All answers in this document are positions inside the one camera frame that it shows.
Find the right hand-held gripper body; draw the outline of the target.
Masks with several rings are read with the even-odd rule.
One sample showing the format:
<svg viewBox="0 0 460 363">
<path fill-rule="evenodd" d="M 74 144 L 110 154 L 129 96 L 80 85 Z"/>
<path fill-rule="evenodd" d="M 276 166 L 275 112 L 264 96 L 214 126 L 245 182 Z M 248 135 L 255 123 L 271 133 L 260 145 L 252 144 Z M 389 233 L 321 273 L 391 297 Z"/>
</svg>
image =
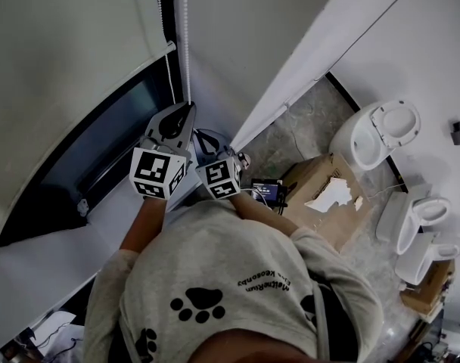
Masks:
<svg viewBox="0 0 460 363">
<path fill-rule="evenodd" d="M 241 168 L 234 157 L 196 168 L 196 173 L 215 200 L 221 200 L 241 192 Z"/>
</svg>

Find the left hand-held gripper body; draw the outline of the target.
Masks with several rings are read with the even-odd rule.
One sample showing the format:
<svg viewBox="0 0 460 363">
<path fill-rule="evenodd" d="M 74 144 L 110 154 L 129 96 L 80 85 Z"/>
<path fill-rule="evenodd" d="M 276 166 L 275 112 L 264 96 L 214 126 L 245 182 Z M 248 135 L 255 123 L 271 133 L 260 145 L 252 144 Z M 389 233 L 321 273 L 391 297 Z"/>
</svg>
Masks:
<svg viewBox="0 0 460 363">
<path fill-rule="evenodd" d="M 191 163 L 188 139 L 159 144 L 142 136 L 132 152 L 129 180 L 144 197 L 169 200 L 187 175 Z"/>
</svg>

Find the white roller blind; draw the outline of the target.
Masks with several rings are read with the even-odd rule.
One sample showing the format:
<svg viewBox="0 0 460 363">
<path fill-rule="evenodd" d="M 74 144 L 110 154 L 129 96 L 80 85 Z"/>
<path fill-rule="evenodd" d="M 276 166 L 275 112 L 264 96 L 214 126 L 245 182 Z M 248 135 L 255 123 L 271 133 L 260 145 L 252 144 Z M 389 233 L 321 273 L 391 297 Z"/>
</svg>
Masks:
<svg viewBox="0 0 460 363">
<path fill-rule="evenodd" d="M 157 0 L 0 0 L 0 234 L 62 139 L 173 49 Z"/>
</svg>

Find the person's right forearm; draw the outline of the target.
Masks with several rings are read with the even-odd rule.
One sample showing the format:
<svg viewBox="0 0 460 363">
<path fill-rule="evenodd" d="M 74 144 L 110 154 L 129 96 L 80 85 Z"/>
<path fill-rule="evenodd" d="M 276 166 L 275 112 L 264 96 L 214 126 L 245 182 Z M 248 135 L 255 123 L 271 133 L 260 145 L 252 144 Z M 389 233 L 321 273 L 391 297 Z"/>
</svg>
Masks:
<svg viewBox="0 0 460 363">
<path fill-rule="evenodd" d="M 249 194 L 236 194 L 231 196 L 228 200 L 242 219 L 263 223 L 288 237 L 298 229 L 292 221 L 257 202 Z"/>
</svg>

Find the person's left forearm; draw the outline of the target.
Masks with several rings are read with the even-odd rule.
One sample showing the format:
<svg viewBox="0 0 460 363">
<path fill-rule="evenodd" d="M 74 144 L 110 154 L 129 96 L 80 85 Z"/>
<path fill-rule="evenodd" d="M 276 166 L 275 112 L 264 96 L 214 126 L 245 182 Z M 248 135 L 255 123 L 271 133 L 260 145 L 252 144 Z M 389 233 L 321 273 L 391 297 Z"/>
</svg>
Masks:
<svg viewBox="0 0 460 363">
<path fill-rule="evenodd" d="M 120 249 L 141 253 L 161 232 L 166 204 L 166 200 L 147 197 L 124 237 Z"/>
</svg>

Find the black screen device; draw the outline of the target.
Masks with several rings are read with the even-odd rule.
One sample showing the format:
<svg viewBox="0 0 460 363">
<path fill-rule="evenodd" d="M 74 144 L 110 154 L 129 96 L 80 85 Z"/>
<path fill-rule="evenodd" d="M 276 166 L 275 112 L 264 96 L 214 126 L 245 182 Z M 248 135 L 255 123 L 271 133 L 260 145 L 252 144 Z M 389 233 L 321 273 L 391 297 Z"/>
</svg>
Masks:
<svg viewBox="0 0 460 363">
<path fill-rule="evenodd" d="M 253 178 L 250 188 L 252 198 L 267 205 L 271 209 L 283 209 L 288 206 L 286 203 L 288 188 L 283 185 L 281 179 Z"/>
</svg>

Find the torn white paper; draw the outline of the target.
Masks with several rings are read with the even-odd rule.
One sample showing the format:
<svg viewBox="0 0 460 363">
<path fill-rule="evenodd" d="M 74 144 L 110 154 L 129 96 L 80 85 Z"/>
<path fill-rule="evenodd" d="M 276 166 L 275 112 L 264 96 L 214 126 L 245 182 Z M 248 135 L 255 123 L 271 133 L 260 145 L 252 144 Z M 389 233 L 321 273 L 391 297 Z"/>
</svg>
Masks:
<svg viewBox="0 0 460 363">
<path fill-rule="evenodd" d="M 351 200 L 352 194 L 347 180 L 330 178 L 324 190 L 313 200 L 305 202 L 304 205 L 320 213 L 326 213 L 334 204 L 343 206 L 347 205 Z"/>
</svg>

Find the large cardboard box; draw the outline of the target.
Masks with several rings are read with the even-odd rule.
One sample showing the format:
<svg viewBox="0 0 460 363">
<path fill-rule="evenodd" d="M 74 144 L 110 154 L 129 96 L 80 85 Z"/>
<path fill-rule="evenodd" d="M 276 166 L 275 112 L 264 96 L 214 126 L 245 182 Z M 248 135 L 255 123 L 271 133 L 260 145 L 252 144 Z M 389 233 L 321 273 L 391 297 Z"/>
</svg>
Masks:
<svg viewBox="0 0 460 363">
<path fill-rule="evenodd" d="M 343 206 L 334 204 L 326 213 L 305 206 L 305 202 L 313 200 L 324 190 L 330 178 L 346 179 L 352 200 Z M 357 235 L 371 211 L 367 195 L 340 154 L 324 154 L 298 163 L 284 176 L 283 183 L 288 190 L 283 216 L 296 225 L 312 229 L 337 251 Z M 361 209 L 356 211 L 354 201 L 358 196 L 362 196 L 364 201 Z"/>
</svg>

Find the white toilet with raised lid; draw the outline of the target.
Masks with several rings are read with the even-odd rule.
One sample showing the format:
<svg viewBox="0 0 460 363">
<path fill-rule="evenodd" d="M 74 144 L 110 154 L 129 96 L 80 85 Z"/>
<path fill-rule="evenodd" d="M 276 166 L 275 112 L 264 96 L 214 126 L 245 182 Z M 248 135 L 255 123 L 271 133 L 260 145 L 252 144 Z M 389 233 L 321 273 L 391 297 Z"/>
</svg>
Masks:
<svg viewBox="0 0 460 363">
<path fill-rule="evenodd" d="M 411 101 L 374 102 L 339 128 L 329 151 L 342 155 L 354 172 L 369 171 L 411 143 L 420 130 L 421 117 Z"/>
</svg>

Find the white toilet with tank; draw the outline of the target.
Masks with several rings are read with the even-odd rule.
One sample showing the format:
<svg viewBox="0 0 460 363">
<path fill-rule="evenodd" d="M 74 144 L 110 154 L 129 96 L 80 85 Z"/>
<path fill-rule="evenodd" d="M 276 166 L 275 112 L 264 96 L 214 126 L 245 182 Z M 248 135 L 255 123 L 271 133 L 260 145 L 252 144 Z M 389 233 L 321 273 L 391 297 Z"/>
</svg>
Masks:
<svg viewBox="0 0 460 363">
<path fill-rule="evenodd" d="M 428 184 L 414 186 L 408 193 L 394 191 L 378 221 L 376 238 L 401 256 L 412 245 L 420 227 L 441 223 L 450 214 L 451 205 L 445 197 L 433 196 Z"/>
<path fill-rule="evenodd" d="M 428 231 L 417 234 L 411 246 L 396 261 L 396 275 L 407 284 L 419 285 L 433 262 L 460 256 L 460 236 Z"/>
</svg>

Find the small cardboard box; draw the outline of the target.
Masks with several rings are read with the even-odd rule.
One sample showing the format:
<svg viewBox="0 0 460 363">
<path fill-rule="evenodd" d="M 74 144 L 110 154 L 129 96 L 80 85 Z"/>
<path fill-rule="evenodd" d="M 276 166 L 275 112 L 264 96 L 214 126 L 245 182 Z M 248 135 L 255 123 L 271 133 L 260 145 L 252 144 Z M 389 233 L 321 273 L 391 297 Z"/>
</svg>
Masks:
<svg viewBox="0 0 460 363">
<path fill-rule="evenodd" d="M 419 285 L 399 293 L 402 303 L 419 314 L 430 314 L 447 294 L 454 274 L 454 259 L 433 262 Z"/>
</svg>

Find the dark window frame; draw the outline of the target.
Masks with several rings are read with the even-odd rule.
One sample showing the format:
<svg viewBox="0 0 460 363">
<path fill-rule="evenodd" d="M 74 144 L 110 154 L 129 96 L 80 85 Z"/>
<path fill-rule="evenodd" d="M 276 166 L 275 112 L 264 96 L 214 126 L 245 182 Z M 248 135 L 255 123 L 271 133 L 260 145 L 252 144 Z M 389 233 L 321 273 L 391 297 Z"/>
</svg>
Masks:
<svg viewBox="0 0 460 363">
<path fill-rule="evenodd" d="M 153 115 L 183 99 L 171 53 L 124 83 L 55 148 L 16 202 L 0 247 L 87 223 L 77 205 L 95 206 L 129 173 L 131 150 Z"/>
</svg>

